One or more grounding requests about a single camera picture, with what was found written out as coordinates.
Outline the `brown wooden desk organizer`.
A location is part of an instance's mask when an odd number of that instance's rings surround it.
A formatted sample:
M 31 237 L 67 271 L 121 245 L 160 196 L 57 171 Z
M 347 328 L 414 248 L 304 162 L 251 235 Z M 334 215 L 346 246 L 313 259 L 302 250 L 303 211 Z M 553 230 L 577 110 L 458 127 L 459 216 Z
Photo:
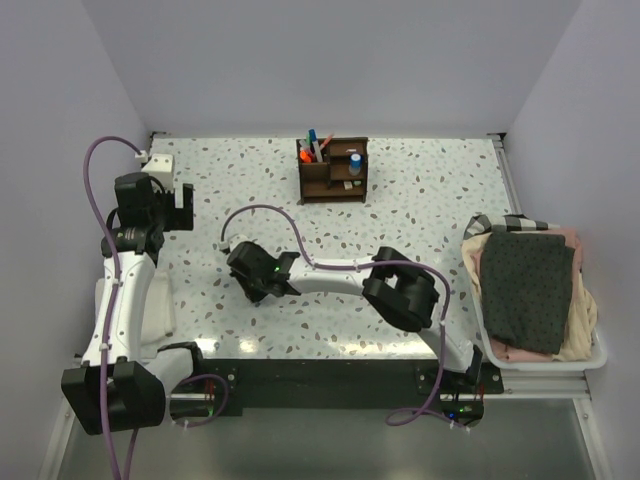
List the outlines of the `brown wooden desk organizer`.
M 315 160 L 309 146 L 308 150 L 300 148 L 300 141 L 296 140 L 296 153 L 299 177 L 300 203 L 337 203 L 366 201 L 368 189 L 368 137 L 333 137 L 331 142 L 323 148 L 325 138 L 319 138 L 324 161 Z M 300 152 L 306 151 L 313 157 L 312 163 L 303 163 Z M 362 156 L 362 169 L 358 176 L 349 175 L 349 158 L 353 153 Z M 345 190 L 344 183 L 361 181 L 361 187 Z

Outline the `black orange marker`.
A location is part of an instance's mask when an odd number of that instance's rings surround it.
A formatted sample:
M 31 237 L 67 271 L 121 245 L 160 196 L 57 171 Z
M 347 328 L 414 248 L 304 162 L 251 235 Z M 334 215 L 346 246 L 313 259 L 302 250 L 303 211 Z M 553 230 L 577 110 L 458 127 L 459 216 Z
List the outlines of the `black orange marker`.
M 307 153 L 306 151 L 301 151 L 300 152 L 300 160 L 303 163 L 312 163 L 313 162 L 313 157 Z

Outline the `blue capped white marker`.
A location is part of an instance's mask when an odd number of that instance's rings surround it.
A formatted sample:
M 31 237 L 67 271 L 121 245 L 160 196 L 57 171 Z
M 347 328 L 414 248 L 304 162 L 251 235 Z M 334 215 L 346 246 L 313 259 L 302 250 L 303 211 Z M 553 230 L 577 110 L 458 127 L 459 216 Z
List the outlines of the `blue capped white marker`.
M 314 158 L 317 162 L 322 163 L 324 161 L 322 151 L 320 149 L 320 143 L 318 141 L 316 132 L 314 129 L 309 129 L 307 132 L 307 141 L 313 152 Z

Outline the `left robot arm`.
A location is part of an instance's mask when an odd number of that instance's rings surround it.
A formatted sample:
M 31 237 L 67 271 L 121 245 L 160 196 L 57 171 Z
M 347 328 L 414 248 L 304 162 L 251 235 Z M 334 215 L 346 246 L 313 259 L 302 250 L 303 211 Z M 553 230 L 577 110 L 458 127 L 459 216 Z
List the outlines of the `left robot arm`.
M 149 292 L 164 235 L 193 229 L 194 188 L 183 185 L 182 207 L 147 173 L 116 178 L 114 191 L 116 208 L 98 218 L 104 284 L 93 336 L 79 366 L 61 378 L 62 392 L 89 435 L 158 426 L 177 386 L 196 392 L 207 380 L 195 342 L 164 346 L 150 363 L 141 356 L 144 320 L 172 303 L 167 293 L 153 300 Z

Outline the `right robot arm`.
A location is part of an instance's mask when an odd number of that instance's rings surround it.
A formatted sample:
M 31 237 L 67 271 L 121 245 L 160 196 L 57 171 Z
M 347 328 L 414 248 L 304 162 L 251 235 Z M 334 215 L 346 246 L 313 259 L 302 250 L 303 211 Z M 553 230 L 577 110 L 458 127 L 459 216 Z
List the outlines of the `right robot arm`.
M 231 276 L 253 303 L 310 293 L 362 297 L 386 323 L 419 335 L 436 354 L 452 390 L 469 392 L 481 380 L 481 351 L 449 319 L 452 289 L 446 278 L 391 247 L 381 247 L 371 258 L 325 263 L 301 252 L 273 257 L 249 240 L 230 243 L 224 253 Z

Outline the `black white striped cloth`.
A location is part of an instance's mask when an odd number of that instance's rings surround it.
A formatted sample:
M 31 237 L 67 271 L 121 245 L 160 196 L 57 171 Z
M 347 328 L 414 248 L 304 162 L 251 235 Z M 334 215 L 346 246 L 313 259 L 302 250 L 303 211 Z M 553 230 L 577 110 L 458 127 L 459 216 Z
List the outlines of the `black white striped cloth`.
M 474 236 L 494 232 L 532 232 L 559 229 L 558 225 L 544 221 L 532 220 L 522 214 L 488 215 L 479 214 L 473 216 L 463 234 L 463 239 L 468 240 Z

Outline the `dark grey dotted cloth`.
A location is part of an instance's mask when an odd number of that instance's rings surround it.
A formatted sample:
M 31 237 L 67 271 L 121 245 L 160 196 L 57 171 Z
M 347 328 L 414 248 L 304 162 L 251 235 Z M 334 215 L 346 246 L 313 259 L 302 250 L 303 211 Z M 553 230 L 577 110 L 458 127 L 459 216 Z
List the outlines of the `dark grey dotted cloth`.
M 489 336 L 517 349 L 557 354 L 572 299 L 574 253 L 561 235 L 491 234 L 479 273 Z

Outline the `cream knit cloth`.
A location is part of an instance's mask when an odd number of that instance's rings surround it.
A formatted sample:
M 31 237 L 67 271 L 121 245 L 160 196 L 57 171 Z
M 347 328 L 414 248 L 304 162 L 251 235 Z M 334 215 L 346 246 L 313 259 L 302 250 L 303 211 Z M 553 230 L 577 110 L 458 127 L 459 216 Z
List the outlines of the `cream knit cloth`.
M 530 234 L 554 235 L 564 238 L 566 247 L 573 248 L 572 282 L 573 292 L 565 326 L 565 338 L 558 354 L 542 354 L 508 346 L 491 338 L 492 354 L 507 363 L 547 363 L 552 361 L 586 361 L 592 356 L 592 336 L 598 320 L 598 309 L 591 293 L 585 288 L 581 273 L 583 251 L 574 229 L 559 228 L 532 231 Z M 482 301 L 480 284 L 481 256 L 490 233 L 464 240 L 461 253 L 464 266 L 469 274 L 472 291 L 477 300 Z

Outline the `white laundry tray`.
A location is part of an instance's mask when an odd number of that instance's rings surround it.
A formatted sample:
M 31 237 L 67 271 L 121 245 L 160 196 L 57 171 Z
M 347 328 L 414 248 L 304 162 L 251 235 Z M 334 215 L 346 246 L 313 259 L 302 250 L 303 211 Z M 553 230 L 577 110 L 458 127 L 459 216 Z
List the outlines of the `white laundry tray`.
M 601 339 L 599 338 L 598 331 L 597 331 L 599 311 L 598 311 L 598 320 L 592 336 L 592 356 L 589 360 L 574 361 L 574 362 L 552 361 L 547 363 L 507 363 L 507 362 L 500 361 L 491 352 L 490 339 L 487 336 L 486 331 L 484 329 L 482 303 L 481 301 L 475 298 L 474 293 L 473 293 L 473 298 L 474 298 L 475 308 L 478 314 L 480 338 L 482 340 L 483 346 L 491 362 L 500 368 L 514 369 L 514 370 L 521 370 L 521 371 L 538 371 L 538 372 L 579 372 L 583 370 L 598 369 L 603 367 L 606 363 L 607 353 L 606 353 L 605 347 L 602 344 Z

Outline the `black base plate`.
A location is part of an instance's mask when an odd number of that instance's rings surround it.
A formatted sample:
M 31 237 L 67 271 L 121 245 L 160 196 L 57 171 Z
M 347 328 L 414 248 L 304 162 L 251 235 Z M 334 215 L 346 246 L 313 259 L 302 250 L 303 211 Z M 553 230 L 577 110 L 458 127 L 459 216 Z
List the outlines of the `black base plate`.
M 176 388 L 169 403 L 174 420 L 210 413 L 240 416 L 245 409 L 396 409 L 418 407 L 438 370 L 435 360 L 208 359 L 206 373 L 229 385 L 223 401 L 218 382 Z

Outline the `aluminium frame rail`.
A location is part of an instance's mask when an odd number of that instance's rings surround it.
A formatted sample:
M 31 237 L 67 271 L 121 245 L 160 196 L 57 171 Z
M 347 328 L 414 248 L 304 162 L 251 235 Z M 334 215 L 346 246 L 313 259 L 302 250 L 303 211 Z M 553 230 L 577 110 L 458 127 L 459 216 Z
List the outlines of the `aluminium frame rail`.
M 107 368 L 107 395 L 134 399 L 156 397 L 202 383 L 216 375 L 230 392 L 249 397 L 253 389 L 266 397 L 286 391 L 300 394 L 367 395 L 522 395 L 526 398 L 579 398 L 589 395 L 580 372 L 507 372 L 479 363 L 469 373 L 439 369 L 435 360 L 267 360 L 205 359 L 184 350 L 161 352 L 154 361 L 120 361 Z

